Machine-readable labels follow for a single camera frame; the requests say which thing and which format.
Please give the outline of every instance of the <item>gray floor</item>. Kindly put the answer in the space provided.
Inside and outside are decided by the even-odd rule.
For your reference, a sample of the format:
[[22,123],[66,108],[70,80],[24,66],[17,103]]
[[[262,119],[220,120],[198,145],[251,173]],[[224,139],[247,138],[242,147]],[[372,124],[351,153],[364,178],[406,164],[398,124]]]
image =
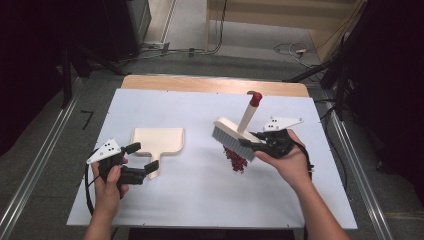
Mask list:
[[[187,1],[178,2],[181,4],[188,3]],[[173,19],[178,20],[178,15],[174,15]],[[167,39],[171,44],[178,46],[179,41],[176,40],[178,36],[172,35],[172,29],[175,29],[176,26],[174,28],[172,26],[171,23]],[[196,46],[179,45],[178,47]],[[271,57],[268,60],[264,60],[262,58],[254,58],[254,55],[234,56],[234,54],[228,54],[228,56],[196,56],[194,58],[176,54],[166,57],[134,60],[122,63],[120,66],[133,74],[222,76],[261,79],[263,81],[288,79],[305,71],[305,67],[294,61],[290,56],[285,60],[272,59]],[[112,100],[113,92],[121,85],[122,80],[123,77],[115,76],[101,68],[97,68],[90,79],[83,79],[84,85],[72,114],[64,126],[48,158],[47,165],[38,179],[9,239],[82,238],[85,228],[68,227],[66,226],[66,221],[76,196],[77,185],[83,175],[85,159],[94,147]],[[320,99],[322,98],[322,91],[317,88],[317,80],[316,76],[313,76],[311,79],[306,79],[304,83],[308,84],[310,95]],[[45,138],[60,113],[61,101],[62,94],[59,93],[28,126],[15,146],[8,153],[1,156],[0,186],[2,191],[0,193],[0,207],[2,211],[7,208],[11,197],[17,191],[39,149],[42,147]],[[317,109],[322,115],[327,107],[325,104],[319,103],[317,104]],[[93,118],[85,130],[82,130],[82,128],[86,123],[87,115],[81,113],[81,110],[94,111]],[[355,123],[348,112],[345,116],[349,135],[381,208],[387,217],[394,239],[422,239],[422,236],[424,236],[422,213],[424,211],[413,187],[398,175],[389,175],[375,170],[378,159],[373,152],[366,131],[362,126]],[[341,144],[337,140],[337,134],[331,124],[329,133],[346,164]],[[340,162],[336,155],[334,155],[334,158],[338,164],[341,177],[343,177],[344,173]],[[350,230],[348,233],[352,239],[377,239],[357,183],[352,176],[349,165],[346,165],[348,174],[347,193],[351,198],[351,207],[359,227],[358,230]],[[120,229],[116,239],[126,239],[127,235],[127,228]],[[296,231],[296,237],[301,239],[301,231]]]

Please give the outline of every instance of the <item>table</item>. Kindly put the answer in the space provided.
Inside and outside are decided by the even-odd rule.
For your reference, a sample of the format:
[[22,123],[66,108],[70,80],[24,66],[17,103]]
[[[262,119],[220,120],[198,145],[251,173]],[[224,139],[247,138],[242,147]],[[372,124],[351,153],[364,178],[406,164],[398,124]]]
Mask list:
[[[209,21],[221,20],[225,0],[208,0],[205,25],[205,49],[208,49]],[[227,2],[225,21],[309,30],[321,62],[330,59],[343,35],[352,30],[366,1],[364,0],[231,0]]]
[[[249,90],[261,91],[265,96],[261,102],[263,107],[255,114],[258,117],[252,119],[252,131],[261,131],[264,121],[261,116],[268,119],[269,112],[274,111],[274,102],[283,109],[279,112],[301,115],[305,122],[293,129],[300,137],[314,136],[312,141],[308,138],[304,142],[311,162],[317,166],[314,173],[317,189],[342,227],[357,228],[316,109],[314,112],[307,107],[312,104],[314,108],[314,105],[304,85],[181,76],[127,76],[122,89],[115,93],[99,144],[112,134],[118,143],[128,144],[132,128],[157,124],[160,127],[184,125],[186,142],[178,155],[162,158],[159,177],[146,180],[141,186],[131,186],[114,224],[167,228],[302,228],[304,220],[297,197],[275,169],[254,160],[243,175],[235,173],[223,156],[222,145],[209,137],[215,118],[211,117],[216,111],[214,105],[223,106],[217,111],[223,111],[225,116],[237,112],[232,106],[242,104],[244,111],[249,100],[245,93]],[[217,104],[209,104],[211,99]],[[179,114],[179,111],[192,112]],[[132,167],[143,167],[149,161],[149,158],[132,155],[128,158]],[[89,219],[82,184],[68,225],[87,225]]]

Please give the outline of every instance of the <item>brush bristles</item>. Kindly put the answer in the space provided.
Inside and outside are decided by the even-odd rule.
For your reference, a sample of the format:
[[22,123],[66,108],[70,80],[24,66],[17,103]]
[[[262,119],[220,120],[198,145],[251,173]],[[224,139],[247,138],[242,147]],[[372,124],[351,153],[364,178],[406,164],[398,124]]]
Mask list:
[[224,145],[226,148],[237,153],[240,157],[252,161],[255,158],[255,153],[251,148],[242,147],[238,141],[227,134],[225,131],[215,127],[212,132],[212,137]]

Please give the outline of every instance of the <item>floor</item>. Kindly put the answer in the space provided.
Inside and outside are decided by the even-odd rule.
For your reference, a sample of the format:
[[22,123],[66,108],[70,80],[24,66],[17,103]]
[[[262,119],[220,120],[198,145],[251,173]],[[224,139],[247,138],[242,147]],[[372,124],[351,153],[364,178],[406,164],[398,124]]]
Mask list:
[[[173,1],[151,0],[150,4],[153,18],[155,15],[160,15],[159,13],[164,15],[157,17],[161,20],[153,26],[158,26],[155,28],[159,30],[149,32],[146,38],[148,43],[169,42],[170,48],[203,47],[204,1],[177,0],[174,4]],[[217,33],[219,33],[219,30],[215,30],[215,26],[219,26],[219,23],[211,22],[210,24],[209,48],[213,49]],[[292,43],[307,44],[310,49],[313,49],[308,33],[303,29],[225,23],[223,44],[216,56],[197,56],[194,59],[188,59],[183,54],[175,54],[163,58],[142,59],[143,56],[147,56],[142,55],[139,60],[124,62],[120,66],[139,74],[225,76],[279,81],[305,71],[308,67],[302,63],[306,65],[320,63],[313,51],[307,52],[296,60],[289,52],[289,46]],[[284,45],[278,47],[279,50],[274,49],[279,44]],[[60,110],[62,95],[59,93],[28,126],[14,148],[1,156],[0,206],[3,213],[13,207],[10,200],[16,196],[18,189],[25,187],[22,186],[22,182],[33,162],[44,164],[42,173],[34,180],[28,180],[28,182],[35,182],[35,185],[30,189],[32,194],[22,200],[25,208],[20,209],[22,212],[18,211],[15,222],[9,223],[12,228],[5,227],[6,222],[2,218],[1,239],[82,238],[85,232],[84,227],[66,226],[69,210],[84,168],[84,164],[81,164],[78,159],[85,159],[91,152],[104,116],[107,114],[111,96],[122,82],[120,76],[114,76],[98,66],[93,68],[97,70],[89,80],[76,80],[74,90],[78,89],[78,83],[80,83],[80,90],[79,94],[76,94],[78,98],[75,99],[75,105],[72,109],[68,109],[70,112],[66,116],[67,119],[66,112]],[[317,74],[304,81],[309,87],[311,96],[316,99],[323,98],[322,90],[317,88],[317,81],[321,76],[322,74]],[[323,114],[327,106],[325,103],[317,104],[317,109],[320,114]],[[82,127],[86,123],[87,115],[83,111],[95,112],[90,125],[84,130]],[[66,124],[57,129],[60,134],[53,139],[55,144],[52,148],[48,149],[48,146],[43,145],[44,141],[52,138],[49,135],[50,130],[61,116],[65,118]],[[416,198],[413,187],[397,175],[376,171],[378,159],[367,140],[364,128],[358,125],[349,113],[346,114],[345,125],[387,220],[392,237],[382,238],[376,234],[367,207],[364,205],[362,193],[358,188],[358,180],[353,176],[349,164],[345,164],[346,172],[342,170],[341,161],[334,152],[341,177],[344,177],[344,174],[348,176],[347,194],[351,198],[351,207],[359,227],[358,230],[348,231],[349,235],[353,239],[422,239],[424,209]],[[343,145],[338,141],[338,132],[332,124],[329,125],[329,135],[341,154],[341,160],[346,163]],[[38,156],[40,149],[48,149],[48,154]],[[127,239],[128,235],[128,228],[120,228],[115,239]],[[301,239],[302,232],[295,231],[295,236],[296,239]]]

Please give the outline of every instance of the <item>dustpan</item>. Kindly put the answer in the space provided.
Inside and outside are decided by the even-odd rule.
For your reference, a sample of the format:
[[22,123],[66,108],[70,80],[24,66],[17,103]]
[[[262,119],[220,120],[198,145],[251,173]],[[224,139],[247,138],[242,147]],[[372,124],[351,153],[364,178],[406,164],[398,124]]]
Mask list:
[[[160,160],[162,155],[174,155],[184,145],[183,128],[135,128],[131,143],[140,142],[138,155],[151,156],[151,162]],[[150,173],[152,179],[159,175],[159,169]]]

